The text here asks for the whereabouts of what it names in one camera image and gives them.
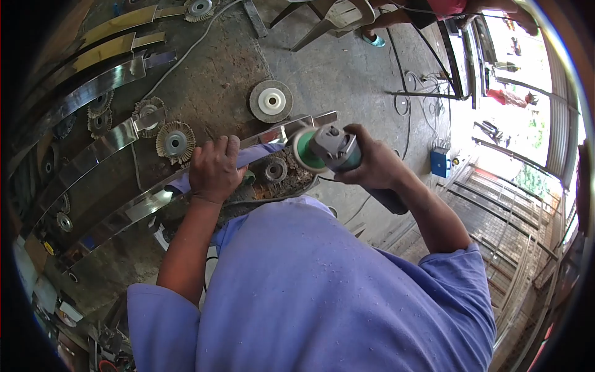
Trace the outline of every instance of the chair leg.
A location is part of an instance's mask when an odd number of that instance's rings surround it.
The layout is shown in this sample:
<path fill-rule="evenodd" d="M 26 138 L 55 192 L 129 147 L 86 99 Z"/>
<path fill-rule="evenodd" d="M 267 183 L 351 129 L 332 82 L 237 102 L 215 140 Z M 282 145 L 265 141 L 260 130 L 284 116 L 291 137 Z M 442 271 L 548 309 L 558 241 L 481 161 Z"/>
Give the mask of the chair leg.
<path fill-rule="evenodd" d="M 332 30 L 334 27 L 335 26 L 331 21 L 328 19 L 323 19 L 322 21 L 318 22 L 318 24 L 314 26 L 314 28 L 310 30 L 310 32 L 308 32 L 306 36 L 302 38 L 302 40 L 297 42 L 297 44 L 292 48 L 292 52 L 297 52 L 315 39 L 318 39 L 320 36 Z"/>
<path fill-rule="evenodd" d="M 275 19 L 273 19 L 273 21 L 268 26 L 268 28 L 269 29 L 272 29 L 273 27 L 275 27 L 275 25 L 277 23 L 279 23 L 280 21 L 282 21 L 285 17 L 287 17 L 291 13 L 295 12 L 296 10 L 298 10 L 298 8 L 301 7 L 303 4 L 304 4 L 303 2 L 292 2 L 292 3 L 290 3 L 287 6 L 287 8 L 285 8 L 281 13 L 279 13 L 279 15 Z"/>

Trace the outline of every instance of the man's left hand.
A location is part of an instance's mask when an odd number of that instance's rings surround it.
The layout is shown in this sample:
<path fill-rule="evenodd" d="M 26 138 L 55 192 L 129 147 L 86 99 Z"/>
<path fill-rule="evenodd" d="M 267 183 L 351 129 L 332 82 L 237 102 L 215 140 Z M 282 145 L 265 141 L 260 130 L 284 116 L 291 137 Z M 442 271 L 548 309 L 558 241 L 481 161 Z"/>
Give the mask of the man's left hand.
<path fill-rule="evenodd" d="M 237 136 L 221 136 L 216 143 L 207 141 L 194 149 L 188 176 L 193 198 L 223 204 L 242 182 L 248 169 L 247 165 L 236 168 L 239 149 Z"/>

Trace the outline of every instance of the blue box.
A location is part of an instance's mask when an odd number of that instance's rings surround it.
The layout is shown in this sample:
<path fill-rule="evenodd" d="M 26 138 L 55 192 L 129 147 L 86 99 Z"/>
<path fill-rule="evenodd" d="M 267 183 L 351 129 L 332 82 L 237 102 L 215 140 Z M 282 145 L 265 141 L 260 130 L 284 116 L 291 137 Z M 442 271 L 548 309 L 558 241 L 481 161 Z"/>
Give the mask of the blue box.
<path fill-rule="evenodd" d="M 430 152 L 430 168 L 432 174 L 443 178 L 450 176 L 450 150 L 436 147 Z"/>

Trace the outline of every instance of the polished metal strip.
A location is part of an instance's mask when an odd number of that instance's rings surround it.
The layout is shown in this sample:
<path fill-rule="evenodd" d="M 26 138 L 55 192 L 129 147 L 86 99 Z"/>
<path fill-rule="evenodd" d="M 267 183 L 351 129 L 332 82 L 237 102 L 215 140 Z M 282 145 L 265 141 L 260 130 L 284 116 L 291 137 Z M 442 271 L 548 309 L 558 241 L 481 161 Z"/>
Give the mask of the polished metal strip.
<path fill-rule="evenodd" d="M 41 82 L 25 99 L 20 107 L 21 112 L 27 112 L 46 95 L 49 95 L 58 85 L 64 83 L 75 74 L 86 68 L 125 53 L 132 53 L 132 45 L 136 32 L 122 35 L 87 51 L 75 60 L 62 66 L 58 71 Z"/>
<path fill-rule="evenodd" d="M 167 17 L 174 17 L 176 15 L 184 15 L 185 11 L 186 7 L 184 5 L 181 5 L 179 7 L 159 9 L 157 12 L 155 12 L 155 20 Z"/>
<path fill-rule="evenodd" d="M 258 133 L 255 136 L 242 140 L 240 142 L 240 149 L 246 149 L 263 143 L 287 145 L 287 142 L 291 137 L 291 135 L 287 135 L 288 133 L 295 133 L 297 130 L 304 128 L 304 126 L 314 128 L 317 122 L 327 124 L 336 120 L 337 111 L 327 111 L 314 117 L 310 115 L 298 115 L 288 121 L 275 125 L 262 133 Z M 110 214 L 89 232 L 83 234 L 65 253 L 67 260 L 69 261 L 67 262 L 67 265 L 76 263 L 83 256 L 98 248 L 123 230 L 160 210 L 172 201 L 181 198 L 181 195 L 173 197 L 173 193 L 166 191 L 164 188 L 166 185 L 182 179 L 189 171 L 190 167 L 186 167 L 157 183 L 146 192 L 136 196 Z M 84 244 L 84 242 L 90 241 L 93 242 L 93 247 L 87 247 Z"/>
<path fill-rule="evenodd" d="M 100 95 L 145 77 L 145 62 L 147 62 L 147 68 L 149 68 L 168 63 L 176 58 L 175 52 L 165 52 L 153 54 L 144 60 L 144 53 L 144 51 L 135 53 L 132 59 L 111 67 L 109 70 L 77 87 L 70 94 L 62 98 L 57 98 L 55 103 L 41 118 L 37 120 L 29 117 L 23 118 L 19 123 L 19 132 L 12 135 L 15 139 L 15 143 L 12 145 L 14 153 L 18 153 L 22 149 L 34 145 L 48 130 L 61 120 Z M 18 165 L 19 161 L 11 161 L 12 163 Z"/>
<path fill-rule="evenodd" d="M 62 168 L 42 192 L 31 215 L 23 224 L 20 235 L 28 237 L 50 207 L 85 174 L 116 152 L 138 140 L 139 129 L 158 123 L 164 118 L 165 110 L 163 108 L 136 121 L 133 118 L 128 118 L 82 150 Z"/>
<path fill-rule="evenodd" d="M 154 44 L 158 42 L 165 42 L 165 32 L 156 32 L 149 35 L 137 37 L 132 42 L 132 49 L 140 48 L 141 46 Z"/>
<path fill-rule="evenodd" d="M 107 22 L 103 22 L 99 26 L 90 29 L 83 35 L 83 37 L 81 37 L 83 44 L 78 48 L 78 50 L 98 42 L 101 39 L 105 39 L 106 37 L 115 33 L 153 22 L 156 10 L 157 5 L 151 5 L 150 7 L 134 10 L 132 12 L 122 14 L 119 17 L 110 19 Z"/>

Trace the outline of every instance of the blue slipper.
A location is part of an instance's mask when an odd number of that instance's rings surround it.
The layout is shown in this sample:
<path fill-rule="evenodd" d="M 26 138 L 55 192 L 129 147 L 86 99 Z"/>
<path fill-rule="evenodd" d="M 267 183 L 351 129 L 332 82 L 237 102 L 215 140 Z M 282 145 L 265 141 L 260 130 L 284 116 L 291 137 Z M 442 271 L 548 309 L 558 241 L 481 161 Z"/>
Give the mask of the blue slipper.
<path fill-rule="evenodd" d="M 386 44 L 386 42 L 384 41 L 383 38 L 381 38 L 380 36 L 376 35 L 376 40 L 372 41 L 370 39 L 368 39 L 364 34 L 362 34 L 362 39 L 370 44 L 370 45 L 374 45 L 377 46 L 378 48 L 382 48 L 384 46 L 384 44 Z"/>

